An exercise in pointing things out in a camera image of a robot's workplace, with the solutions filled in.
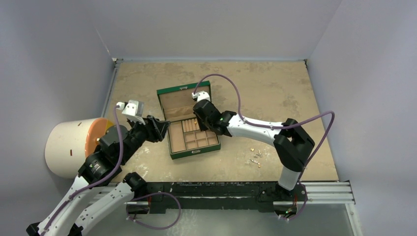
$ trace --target gray wall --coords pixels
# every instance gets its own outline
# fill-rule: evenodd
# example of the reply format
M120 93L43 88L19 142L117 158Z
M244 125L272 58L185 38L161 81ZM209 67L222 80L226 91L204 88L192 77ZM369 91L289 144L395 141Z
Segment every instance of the gray wall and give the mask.
M416 22L415 0L343 0L308 64L369 236L417 232Z
M60 122L100 116L112 67L81 0L0 2L1 235L24 235L68 190L46 140Z
M341 0L88 0L113 57L306 59Z

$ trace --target floor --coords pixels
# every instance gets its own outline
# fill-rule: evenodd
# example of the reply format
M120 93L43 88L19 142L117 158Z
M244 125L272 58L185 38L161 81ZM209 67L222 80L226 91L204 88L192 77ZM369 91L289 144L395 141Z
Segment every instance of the floor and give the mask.
M157 89L195 83L210 73L220 73L237 85L244 116L265 121L302 121L319 113L310 79L303 61L296 62L124 62L111 94L107 118L114 121L111 108L129 99L145 103L144 116L163 119ZM220 77L209 78L212 100L220 110L237 110L233 87ZM125 117L118 113L121 124ZM303 126L318 143L324 128L317 120ZM221 150L172 160L168 142L146 142L123 166L113 181L121 181L129 172L137 172L146 181L258 181L278 180L282 164L274 147L239 137L221 136ZM251 148L260 150L257 161L250 161ZM302 180L337 180L327 140L308 165Z

